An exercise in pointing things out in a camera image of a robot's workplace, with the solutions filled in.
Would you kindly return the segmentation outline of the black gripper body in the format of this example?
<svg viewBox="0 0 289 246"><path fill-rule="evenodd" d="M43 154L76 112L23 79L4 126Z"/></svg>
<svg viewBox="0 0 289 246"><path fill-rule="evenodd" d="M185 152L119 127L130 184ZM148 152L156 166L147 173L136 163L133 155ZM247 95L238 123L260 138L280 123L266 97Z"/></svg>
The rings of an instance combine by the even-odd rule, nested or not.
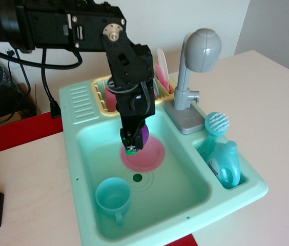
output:
<svg viewBox="0 0 289 246"><path fill-rule="evenodd" d="M135 133L145 119L155 114L153 81L142 81L137 85L116 87L111 82L111 93L117 100L123 133Z"/></svg>

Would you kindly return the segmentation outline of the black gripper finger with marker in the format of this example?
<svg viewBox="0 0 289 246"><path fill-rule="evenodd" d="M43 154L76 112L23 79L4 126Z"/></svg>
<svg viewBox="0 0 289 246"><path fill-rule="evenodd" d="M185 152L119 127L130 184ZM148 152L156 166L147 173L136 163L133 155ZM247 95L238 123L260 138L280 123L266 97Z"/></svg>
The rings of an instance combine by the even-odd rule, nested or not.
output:
<svg viewBox="0 0 289 246"><path fill-rule="evenodd" d="M126 150L142 150L144 147L143 128L137 129L134 133L120 129L120 138Z"/></svg>

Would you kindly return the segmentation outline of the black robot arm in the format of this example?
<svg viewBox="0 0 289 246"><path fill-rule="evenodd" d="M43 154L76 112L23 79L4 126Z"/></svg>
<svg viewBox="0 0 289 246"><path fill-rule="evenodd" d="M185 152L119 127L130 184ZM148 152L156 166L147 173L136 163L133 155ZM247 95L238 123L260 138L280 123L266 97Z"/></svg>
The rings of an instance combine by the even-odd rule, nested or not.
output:
<svg viewBox="0 0 289 246"><path fill-rule="evenodd" d="M155 114L153 60L148 46L132 43L118 7L94 1L0 1L0 42L22 53L37 48L104 52L111 71L108 88L117 100L125 149L141 150L145 119Z"/></svg>

